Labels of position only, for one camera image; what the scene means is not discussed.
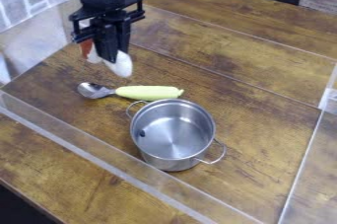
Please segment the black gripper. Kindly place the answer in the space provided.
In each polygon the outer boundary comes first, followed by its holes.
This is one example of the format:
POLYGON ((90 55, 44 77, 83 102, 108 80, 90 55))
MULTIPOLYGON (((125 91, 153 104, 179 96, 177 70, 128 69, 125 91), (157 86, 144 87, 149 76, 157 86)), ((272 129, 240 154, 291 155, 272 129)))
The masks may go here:
POLYGON ((83 42, 93 38, 97 55, 107 61, 115 63, 117 52, 128 52, 131 41, 131 22, 145 18, 143 8, 144 0, 80 0, 82 8, 74 12, 68 19, 72 21, 72 40, 83 42), (91 27, 82 29, 79 23, 91 20, 91 27))

